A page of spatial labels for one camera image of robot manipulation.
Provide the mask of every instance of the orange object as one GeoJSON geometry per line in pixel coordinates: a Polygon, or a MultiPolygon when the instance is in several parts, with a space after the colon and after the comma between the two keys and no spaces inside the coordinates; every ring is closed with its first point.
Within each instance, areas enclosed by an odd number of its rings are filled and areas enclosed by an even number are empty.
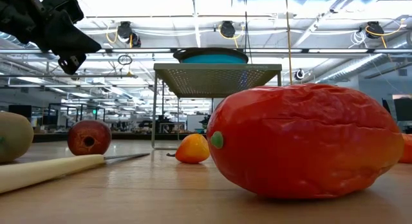
{"type": "Polygon", "coordinates": [[[399,163],[412,163],[412,135],[402,134],[405,141],[404,154],[399,163]]]}
{"type": "Polygon", "coordinates": [[[394,166],[404,140],[360,91],[322,84],[262,86],[222,101],[207,126],[211,156],[231,182],[270,198],[337,198],[394,166]]]}
{"type": "Polygon", "coordinates": [[[186,136],[181,142],[175,156],[182,163],[200,163],[210,156],[207,140],[200,134],[186,136]]]}

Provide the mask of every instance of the blue bowl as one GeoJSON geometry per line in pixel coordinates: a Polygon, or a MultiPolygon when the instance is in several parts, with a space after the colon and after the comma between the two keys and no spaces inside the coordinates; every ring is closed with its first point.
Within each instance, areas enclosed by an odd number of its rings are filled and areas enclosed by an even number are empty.
{"type": "Polygon", "coordinates": [[[226,48],[187,48],[173,54],[180,63],[246,64],[249,58],[240,51],[226,48]]]}

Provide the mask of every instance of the stand leg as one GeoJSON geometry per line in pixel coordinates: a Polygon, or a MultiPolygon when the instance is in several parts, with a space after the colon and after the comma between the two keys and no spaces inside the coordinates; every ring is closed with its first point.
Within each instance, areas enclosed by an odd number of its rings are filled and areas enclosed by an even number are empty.
{"type": "Polygon", "coordinates": [[[281,72],[277,74],[277,86],[282,86],[282,76],[281,72]]]}
{"type": "Polygon", "coordinates": [[[153,117],[152,117],[152,148],[155,149],[156,132],[156,101],[157,101],[157,73],[154,73],[153,117]]]}
{"type": "Polygon", "coordinates": [[[178,140],[180,140],[180,98],[178,97],[178,140]]]}

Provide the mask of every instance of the fluorescent light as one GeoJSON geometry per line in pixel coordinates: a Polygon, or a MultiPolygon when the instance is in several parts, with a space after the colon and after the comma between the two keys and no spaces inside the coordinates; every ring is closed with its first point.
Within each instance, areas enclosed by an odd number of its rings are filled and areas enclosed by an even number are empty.
{"type": "Polygon", "coordinates": [[[65,93],[64,90],[59,89],[59,88],[50,88],[50,89],[52,89],[52,90],[54,90],[54,91],[57,91],[57,92],[60,92],[60,93],[65,93]]]}
{"type": "Polygon", "coordinates": [[[407,49],[384,49],[384,50],[375,50],[374,53],[412,53],[412,50],[407,50],[407,49]]]}
{"type": "Polygon", "coordinates": [[[309,53],[366,53],[367,49],[321,49],[309,50],[309,53]]]}
{"type": "Polygon", "coordinates": [[[17,79],[25,80],[27,82],[33,82],[33,83],[46,83],[45,80],[34,78],[34,77],[18,77],[17,79]]]}
{"type": "Polygon", "coordinates": [[[80,87],[84,87],[84,88],[103,88],[103,87],[111,87],[111,85],[80,85],[80,87]]]}
{"type": "Polygon", "coordinates": [[[111,90],[111,92],[113,92],[115,94],[123,95],[123,91],[121,89],[116,88],[116,87],[111,88],[110,90],[111,90]]]}
{"type": "MultiPolygon", "coordinates": [[[[301,49],[291,49],[291,53],[301,53],[301,49]]],[[[289,49],[253,49],[252,53],[289,53],[289,49]]]]}
{"type": "Polygon", "coordinates": [[[149,86],[153,86],[153,85],[113,85],[113,87],[117,87],[117,88],[148,88],[149,86]]]}
{"type": "Polygon", "coordinates": [[[23,87],[31,87],[31,88],[39,88],[40,85],[8,85],[8,87],[15,87],[15,88],[23,88],[23,87]]]}
{"type": "Polygon", "coordinates": [[[78,107],[81,106],[82,104],[64,104],[65,106],[71,106],[71,107],[78,107]]]}
{"type": "Polygon", "coordinates": [[[131,49],[126,49],[126,50],[109,49],[109,51],[111,51],[112,53],[125,53],[125,52],[128,52],[128,53],[163,53],[163,52],[170,53],[171,52],[170,49],[144,49],[144,48],[142,49],[131,48],[131,49]]]}
{"type": "Polygon", "coordinates": [[[86,93],[71,93],[74,96],[82,97],[82,98],[89,98],[91,95],[86,94],[86,93]]]}
{"type": "Polygon", "coordinates": [[[76,87],[76,85],[44,85],[44,87],[73,88],[73,87],[76,87]]]}
{"type": "Polygon", "coordinates": [[[109,46],[110,48],[113,48],[113,46],[109,43],[103,43],[104,46],[109,46]]]}

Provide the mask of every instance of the orange fruit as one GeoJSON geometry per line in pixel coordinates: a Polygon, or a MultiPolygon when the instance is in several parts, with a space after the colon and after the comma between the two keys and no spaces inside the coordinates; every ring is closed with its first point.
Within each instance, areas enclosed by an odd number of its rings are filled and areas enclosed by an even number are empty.
{"type": "Polygon", "coordinates": [[[402,134],[405,141],[404,154],[399,160],[400,163],[412,163],[412,135],[402,134]]]}
{"type": "Polygon", "coordinates": [[[186,136],[181,142],[175,155],[182,163],[200,163],[210,156],[207,140],[200,134],[186,136]]]}

